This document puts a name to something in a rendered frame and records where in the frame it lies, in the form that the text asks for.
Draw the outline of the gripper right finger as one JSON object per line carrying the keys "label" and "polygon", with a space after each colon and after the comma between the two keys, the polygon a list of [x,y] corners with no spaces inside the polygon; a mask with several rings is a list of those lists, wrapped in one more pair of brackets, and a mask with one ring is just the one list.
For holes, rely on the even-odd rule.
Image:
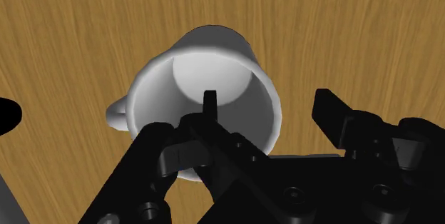
{"label": "gripper right finger", "polygon": [[387,123],[327,88],[315,91],[312,119],[345,152],[366,224],[445,224],[445,128],[418,117]]}

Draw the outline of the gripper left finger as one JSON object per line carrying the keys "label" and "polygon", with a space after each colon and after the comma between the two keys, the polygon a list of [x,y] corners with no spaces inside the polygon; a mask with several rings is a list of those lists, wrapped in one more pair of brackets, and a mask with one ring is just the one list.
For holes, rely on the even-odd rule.
{"label": "gripper left finger", "polygon": [[239,140],[217,123],[217,93],[205,91],[203,110],[169,123],[143,127],[78,224],[172,224],[165,196],[179,171],[191,168],[213,205],[197,224],[271,224],[271,215],[209,149],[211,141]]}

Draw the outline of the white mug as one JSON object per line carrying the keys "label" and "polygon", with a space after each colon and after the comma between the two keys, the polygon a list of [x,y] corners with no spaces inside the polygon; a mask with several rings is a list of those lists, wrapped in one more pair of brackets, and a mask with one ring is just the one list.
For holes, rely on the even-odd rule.
{"label": "white mug", "polygon": [[178,126],[202,110],[206,90],[216,92],[220,125],[271,152],[282,125],[280,97],[247,40],[221,25],[197,27],[149,60],[107,108],[106,122],[133,138],[149,123]]}

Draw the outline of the black rounded object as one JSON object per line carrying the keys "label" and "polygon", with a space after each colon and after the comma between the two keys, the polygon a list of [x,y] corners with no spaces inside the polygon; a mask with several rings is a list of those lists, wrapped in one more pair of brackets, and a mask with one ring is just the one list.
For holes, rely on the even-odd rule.
{"label": "black rounded object", "polygon": [[12,131],[22,119],[20,105],[7,98],[0,97],[0,136]]}

